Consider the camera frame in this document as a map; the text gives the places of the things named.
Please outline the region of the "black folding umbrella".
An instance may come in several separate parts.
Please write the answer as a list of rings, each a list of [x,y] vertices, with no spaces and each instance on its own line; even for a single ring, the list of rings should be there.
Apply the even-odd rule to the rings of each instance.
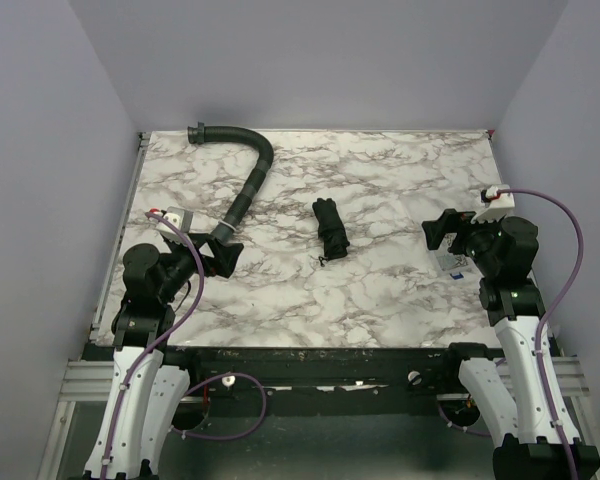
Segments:
[[[324,253],[319,257],[322,266],[326,262],[345,258],[350,242],[344,224],[332,198],[318,198],[312,209],[318,221],[318,237],[323,241]]]

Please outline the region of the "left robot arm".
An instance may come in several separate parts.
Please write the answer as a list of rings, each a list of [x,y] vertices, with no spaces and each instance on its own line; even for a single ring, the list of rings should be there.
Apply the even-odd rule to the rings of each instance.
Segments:
[[[112,385],[86,479],[157,478],[162,447],[190,385],[187,367],[165,360],[175,295],[193,275],[230,277],[244,248],[210,234],[167,245],[162,253],[141,243],[123,256],[126,292],[112,323]]]

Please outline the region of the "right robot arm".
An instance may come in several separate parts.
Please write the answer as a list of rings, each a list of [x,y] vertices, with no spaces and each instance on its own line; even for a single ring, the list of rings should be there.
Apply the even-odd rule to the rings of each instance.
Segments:
[[[498,479],[591,479],[600,467],[593,445],[581,438],[551,358],[541,294],[530,277],[538,229],[505,216],[478,223],[472,211],[446,209],[422,228],[428,250],[446,236],[448,250],[471,259],[482,278],[479,297],[504,353],[510,382],[481,346],[454,345],[458,379],[484,419],[494,445]]]

